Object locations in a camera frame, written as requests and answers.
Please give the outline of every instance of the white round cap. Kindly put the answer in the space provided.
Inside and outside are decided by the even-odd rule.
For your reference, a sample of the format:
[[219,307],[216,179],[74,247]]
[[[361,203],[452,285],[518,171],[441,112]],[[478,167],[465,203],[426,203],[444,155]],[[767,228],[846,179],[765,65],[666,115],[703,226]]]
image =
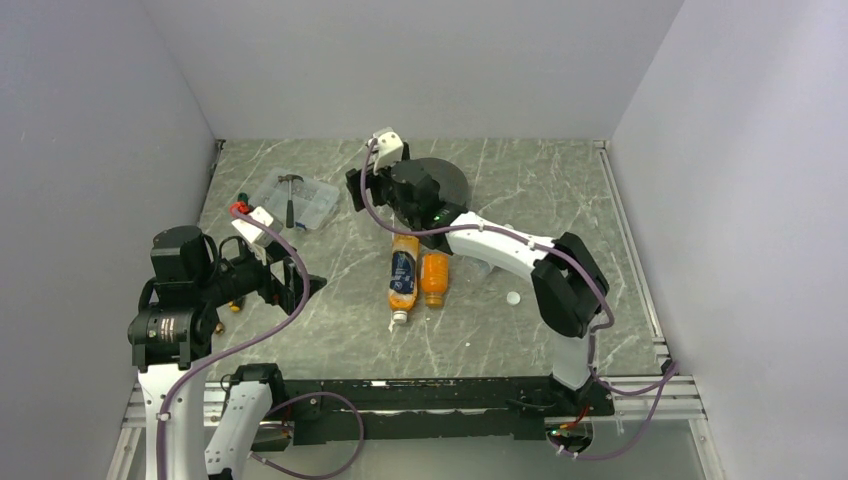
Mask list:
[[406,310],[397,310],[392,312],[392,321],[395,323],[406,323]]
[[521,295],[518,292],[509,292],[506,294],[506,303],[510,305],[518,305],[518,302],[521,301]]

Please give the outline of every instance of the back wall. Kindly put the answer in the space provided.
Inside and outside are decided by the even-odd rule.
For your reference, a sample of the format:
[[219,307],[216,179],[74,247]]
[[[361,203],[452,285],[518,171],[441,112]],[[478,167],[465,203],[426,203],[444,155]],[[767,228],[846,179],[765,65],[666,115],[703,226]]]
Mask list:
[[682,0],[143,0],[218,138],[609,138]]

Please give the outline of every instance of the bottle label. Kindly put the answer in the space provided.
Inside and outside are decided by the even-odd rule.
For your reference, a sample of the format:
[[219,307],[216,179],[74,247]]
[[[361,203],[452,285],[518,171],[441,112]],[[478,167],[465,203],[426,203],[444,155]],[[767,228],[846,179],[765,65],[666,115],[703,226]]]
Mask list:
[[392,280],[389,288],[398,293],[415,291],[415,259],[407,252],[392,255]]

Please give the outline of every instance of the table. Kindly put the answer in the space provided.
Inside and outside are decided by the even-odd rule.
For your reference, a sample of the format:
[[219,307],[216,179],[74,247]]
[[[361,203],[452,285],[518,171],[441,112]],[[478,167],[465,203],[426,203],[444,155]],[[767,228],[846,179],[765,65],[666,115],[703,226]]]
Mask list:
[[[607,277],[616,314],[598,339],[604,375],[659,372],[653,333],[622,237],[602,164],[589,140],[408,140],[412,158],[434,156],[463,170],[470,207],[484,218],[531,234],[579,235]],[[201,213],[200,227],[216,241],[233,235],[227,207],[238,192],[252,193],[274,167],[337,185],[338,210],[319,230],[285,230],[310,273],[328,279],[301,317],[275,337],[210,368],[217,379],[244,363],[276,362],[285,378],[353,379],[547,375],[550,332],[532,287],[496,269],[482,281],[465,275],[466,259],[451,257],[443,310],[419,301],[406,325],[391,331],[387,304],[391,234],[367,212],[356,213],[344,174],[364,160],[364,141],[227,141]],[[379,209],[384,218],[391,211]],[[509,306],[516,291],[521,302]],[[285,319],[255,294],[242,312],[219,309],[226,332],[213,349],[232,347]]]

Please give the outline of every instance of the orange bottle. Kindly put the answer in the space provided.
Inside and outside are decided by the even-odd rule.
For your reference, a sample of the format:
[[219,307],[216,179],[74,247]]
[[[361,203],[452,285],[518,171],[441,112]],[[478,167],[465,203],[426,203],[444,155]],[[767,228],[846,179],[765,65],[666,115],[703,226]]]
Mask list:
[[444,295],[448,291],[448,256],[444,253],[428,253],[421,259],[421,291],[424,303],[430,308],[445,306]]
[[395,235],[392,240],[392,279],[389,282],[392,324],[406,323],[409,311],[415,306],[418,296],[417,260],[418,237]]

